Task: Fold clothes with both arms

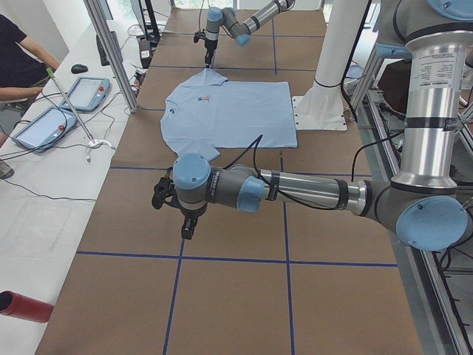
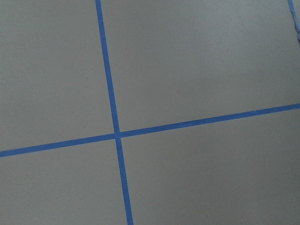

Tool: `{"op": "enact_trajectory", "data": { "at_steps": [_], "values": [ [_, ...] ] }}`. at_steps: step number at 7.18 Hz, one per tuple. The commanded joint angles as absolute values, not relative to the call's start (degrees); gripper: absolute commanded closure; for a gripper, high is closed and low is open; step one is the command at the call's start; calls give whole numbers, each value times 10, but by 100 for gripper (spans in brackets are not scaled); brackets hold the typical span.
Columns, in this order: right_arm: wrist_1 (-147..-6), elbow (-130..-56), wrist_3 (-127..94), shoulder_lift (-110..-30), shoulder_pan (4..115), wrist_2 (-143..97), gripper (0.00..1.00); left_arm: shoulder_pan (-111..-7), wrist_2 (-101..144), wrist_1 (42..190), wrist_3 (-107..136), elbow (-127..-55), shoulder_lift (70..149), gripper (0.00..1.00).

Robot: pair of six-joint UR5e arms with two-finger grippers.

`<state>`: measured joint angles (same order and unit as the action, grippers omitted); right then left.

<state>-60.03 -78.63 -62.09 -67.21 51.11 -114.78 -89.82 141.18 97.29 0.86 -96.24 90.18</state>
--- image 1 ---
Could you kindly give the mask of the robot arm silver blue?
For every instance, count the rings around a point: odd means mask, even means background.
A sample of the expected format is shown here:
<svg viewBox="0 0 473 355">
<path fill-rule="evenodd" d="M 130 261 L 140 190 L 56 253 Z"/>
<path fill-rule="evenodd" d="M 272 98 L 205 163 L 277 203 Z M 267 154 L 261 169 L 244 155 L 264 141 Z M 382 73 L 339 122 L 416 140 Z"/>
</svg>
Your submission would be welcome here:
<svg viewBox="0 0 473 355">
<path fill-rule="evenodd" d="M 243 165 L 211 166 L 188 153 L 173 166 L 165 202 L 184 216 L 181 235 L 193 236 L 209 203 L 255 212 L 263 200 L 286 200 L 318 210 L 349 210 L 380 223 L 424 251 L 452 246 L 470 217 L 449 174 L 466 49 L 472 44 L 470 1 L 384 1 L 378 51 L 412 56 L 399 172 L 387 183 L 305 177 Z"/>
<path fill-rule="evenodd" d="M 232 7 L 209 7 L 206 27 L 194 34 L 194 43 L 197 43 L 199 40 L 204 41 L 206 49 L 204 57 L 205 68 L 208 69 L 212 65 L 221 28 L 239 46 L 245 46 L 250 41 L 252 34 L 280 13 L 289 11 L 295 3 L 292 0 L 270 1 L 261 10 L 255 12 L 244 21 L 237 19 L 237 12 Z"/>
</svg>

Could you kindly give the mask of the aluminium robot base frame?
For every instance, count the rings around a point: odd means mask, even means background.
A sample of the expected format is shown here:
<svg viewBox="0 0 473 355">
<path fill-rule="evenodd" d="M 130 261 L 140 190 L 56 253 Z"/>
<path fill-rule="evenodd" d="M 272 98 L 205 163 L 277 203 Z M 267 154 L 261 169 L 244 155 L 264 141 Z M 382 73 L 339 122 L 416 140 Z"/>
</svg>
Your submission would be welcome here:
<svg viewBox="0 0 473 355">
<path fill-rule="evenodd" d="M 393 232 L 405 245 L 442 251 L 467 231 L 471 217 L 456 198 L 449 170 L 460 124 L 457 105 L 472 33 L 428 35 L 407 44 L 412 54 L 401 166 L 389 182 L 353 184 L 347 208 Z"/>
</svg>

